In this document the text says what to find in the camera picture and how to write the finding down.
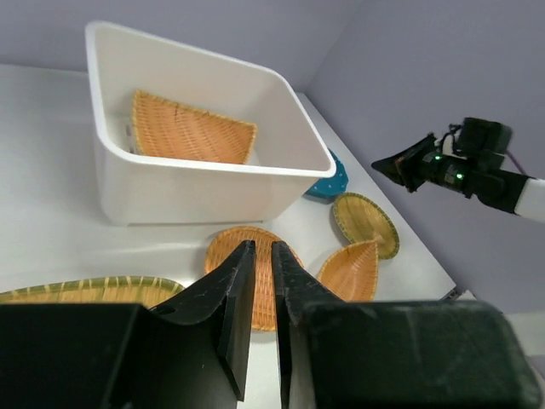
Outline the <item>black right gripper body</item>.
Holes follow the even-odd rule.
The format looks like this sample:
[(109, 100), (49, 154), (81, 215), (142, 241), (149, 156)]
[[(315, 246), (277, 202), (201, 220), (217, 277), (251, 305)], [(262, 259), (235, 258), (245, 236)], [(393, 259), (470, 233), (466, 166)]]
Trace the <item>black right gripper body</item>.
[(406, 189), (415, 192), (429, 182), (449, 190), (462, 193), (468, 175), (468, 162), (435, 150), (413, 158), (407, 166)]

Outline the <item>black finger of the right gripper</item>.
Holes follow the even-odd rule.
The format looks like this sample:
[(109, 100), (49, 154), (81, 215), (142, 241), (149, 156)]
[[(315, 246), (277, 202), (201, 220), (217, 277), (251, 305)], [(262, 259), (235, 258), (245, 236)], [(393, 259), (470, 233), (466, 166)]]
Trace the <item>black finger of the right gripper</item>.
[(379, 159), (371, 164), (373, 169), (394, 169), (402, 163), (409, 163), (413, 158), (422, 156), (435, 150), (436, 138), (433, 135), (427, 135), (417, 143), (405, 150), (395, 153), (388, 158)]
[(371, 164), (371, 167), (390, 181), (406, 187), (407, 166), (404, 161), (376, 161)]

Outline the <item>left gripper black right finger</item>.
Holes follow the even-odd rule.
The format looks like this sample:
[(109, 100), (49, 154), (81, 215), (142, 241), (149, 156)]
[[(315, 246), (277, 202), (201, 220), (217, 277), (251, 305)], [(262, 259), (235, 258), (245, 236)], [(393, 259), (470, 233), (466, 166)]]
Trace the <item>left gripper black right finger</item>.
[(313, 351), (312, 312), (320, 303), (336, 303), (335, 296), (296, 260), (283, 241), (272, 244), (280, 399), (283, 408), (315, 408), (318, 353)]

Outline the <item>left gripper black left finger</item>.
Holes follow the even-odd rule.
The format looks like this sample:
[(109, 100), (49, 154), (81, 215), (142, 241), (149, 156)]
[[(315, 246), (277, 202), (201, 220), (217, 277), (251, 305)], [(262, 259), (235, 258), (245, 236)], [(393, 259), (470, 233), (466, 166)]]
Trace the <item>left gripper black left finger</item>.
[(152, 308), (157, 402), (244, 399), (255, 258), (255, 243), (245, 240), (211, 273)]

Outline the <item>round orange woven plate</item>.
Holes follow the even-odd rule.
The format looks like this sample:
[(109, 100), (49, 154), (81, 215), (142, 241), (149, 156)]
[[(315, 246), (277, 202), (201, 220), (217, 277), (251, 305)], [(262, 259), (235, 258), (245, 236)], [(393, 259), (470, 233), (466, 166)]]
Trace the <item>round orange woven plate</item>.
[(252, 329), (275, 331), (277, 321), (271, 249), (273, 242), (282, 241), (281, 238), (265, 229), (250, 226), (224, 230), (212, 239), (206, 251), (204, 273), (208, 274), (219, 267), (245, 240), (253, 240), (256, 250)]

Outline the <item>round green-rimmed bamboo plate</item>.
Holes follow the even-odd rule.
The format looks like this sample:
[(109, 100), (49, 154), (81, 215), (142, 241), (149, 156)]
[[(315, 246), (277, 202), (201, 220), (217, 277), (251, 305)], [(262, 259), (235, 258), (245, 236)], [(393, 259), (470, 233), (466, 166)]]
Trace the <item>round green-rimmed bamboo plate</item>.
[(397, 256), (400, 247), (398, 231), (387, 213), (374, 201), (358, 193), (343, 193), (333, 203), (333, 216), (351, 244), (374, 240), (380, 259)]

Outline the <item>leaf-shaped woven bamboo plate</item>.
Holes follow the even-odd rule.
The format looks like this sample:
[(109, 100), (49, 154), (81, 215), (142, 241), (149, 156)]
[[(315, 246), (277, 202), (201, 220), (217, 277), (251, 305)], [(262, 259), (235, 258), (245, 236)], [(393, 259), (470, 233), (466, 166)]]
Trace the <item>leaf-shaped woven bamboo plate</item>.
[(325, 261), (318, 281), (343, 301), (369, 302), (376, 294), (378, 261), (374, 240), (351, 244)]

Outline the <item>blue polka dot plate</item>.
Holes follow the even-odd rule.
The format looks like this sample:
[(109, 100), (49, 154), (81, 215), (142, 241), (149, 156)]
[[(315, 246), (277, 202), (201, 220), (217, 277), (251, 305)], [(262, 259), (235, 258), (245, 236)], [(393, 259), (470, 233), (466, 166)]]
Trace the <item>blue polka dot plate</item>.
[(307, 199), (316, 199), (325, 203), (330, 203), (334, 201), (337, 196), (347, 191), (349, 178), (344, 163), (342, 163), (331, 149), (329, 152), (334, 159), (336, 173), (330, 178), (322, 178), (316, 181), (304, 193), (304, 197)]

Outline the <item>green-rimmed rectangular bamboo plate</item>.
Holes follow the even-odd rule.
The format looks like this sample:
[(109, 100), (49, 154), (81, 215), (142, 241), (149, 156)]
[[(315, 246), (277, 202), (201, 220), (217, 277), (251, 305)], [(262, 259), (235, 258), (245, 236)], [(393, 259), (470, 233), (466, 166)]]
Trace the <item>green-rimmed rectangular bamboo plate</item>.
[(35, 285), (1, 293), (6, 303), (140, 303), (154, 307), (183, 291), (170, 279), (148, 276), (112, 276)]

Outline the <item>fan-shaped woven bamboo plate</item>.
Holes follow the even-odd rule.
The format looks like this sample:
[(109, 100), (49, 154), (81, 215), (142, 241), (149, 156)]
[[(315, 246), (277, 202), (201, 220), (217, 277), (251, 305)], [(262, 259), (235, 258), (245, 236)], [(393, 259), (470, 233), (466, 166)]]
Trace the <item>fan-shaped woven bamboo plate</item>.
[(258, 127), (138, 89), (131, 130), (135, 151), (143, 156), (246, 164)]

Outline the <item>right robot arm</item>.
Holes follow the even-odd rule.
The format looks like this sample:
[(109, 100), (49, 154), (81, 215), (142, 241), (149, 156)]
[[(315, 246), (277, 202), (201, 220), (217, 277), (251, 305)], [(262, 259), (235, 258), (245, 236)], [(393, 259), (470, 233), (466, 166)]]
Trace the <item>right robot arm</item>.
[(535, 222), (544, 221), (544, 180), (502, 168), (513, 131), (505, 124), (464, 118), (438, 138), (422, 140), (371, 164), (393, 183), (414, 193), (431, 183), (475, 196), (492, 209)]

